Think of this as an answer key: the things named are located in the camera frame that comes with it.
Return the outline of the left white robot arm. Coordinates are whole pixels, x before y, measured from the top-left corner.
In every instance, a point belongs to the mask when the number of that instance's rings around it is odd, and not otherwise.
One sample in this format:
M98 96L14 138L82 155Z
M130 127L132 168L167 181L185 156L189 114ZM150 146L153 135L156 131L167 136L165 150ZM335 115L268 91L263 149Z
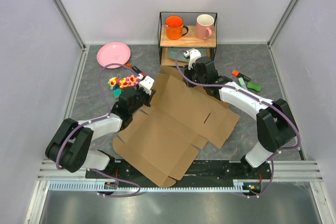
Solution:
M87 121L63 120L45 150L46 157L59 169L71 173L88 168L96 169L103 178L111 178L115 173L112 157L102 151L91 151L91 141L126 129L140 107L150 106L155 93L154 89L128 87L107 115Z

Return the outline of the brown cardboard box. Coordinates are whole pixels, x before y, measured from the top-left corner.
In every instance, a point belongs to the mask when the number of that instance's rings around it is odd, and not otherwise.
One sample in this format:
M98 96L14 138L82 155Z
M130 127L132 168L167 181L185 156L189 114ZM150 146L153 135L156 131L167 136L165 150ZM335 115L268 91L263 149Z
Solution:
M207 142L222 148L239 120L227 103L202 87L187 87L173 67L160 67L154 89L151 106L142 106L112 141L124 160L194 160Z

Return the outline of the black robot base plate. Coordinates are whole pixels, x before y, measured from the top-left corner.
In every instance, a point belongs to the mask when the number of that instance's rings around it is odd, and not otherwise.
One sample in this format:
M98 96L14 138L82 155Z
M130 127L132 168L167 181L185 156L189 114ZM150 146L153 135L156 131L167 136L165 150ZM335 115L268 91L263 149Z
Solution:
M101 171L105 175L139 183L141 179L151 181L159 187L170 187L183 182L187 177L212 179L255 179L271 178L270 164L263 163L250 168L246 162L226 160L155 161L114 159Z

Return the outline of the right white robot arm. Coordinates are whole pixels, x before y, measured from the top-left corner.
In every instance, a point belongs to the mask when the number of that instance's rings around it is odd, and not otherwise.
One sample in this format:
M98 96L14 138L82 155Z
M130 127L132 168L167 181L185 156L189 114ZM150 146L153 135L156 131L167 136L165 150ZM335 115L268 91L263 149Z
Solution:
M241 174L248 179L259 173L259 167L271 160L293 138L293 148L301 144L301 136L287 101L273 101L260 97L232 79L220 76L209 57L198 57L178 71L189 87L203 87L206 93L222 102L229 103L251 116L257 125L257 144L243 157Z

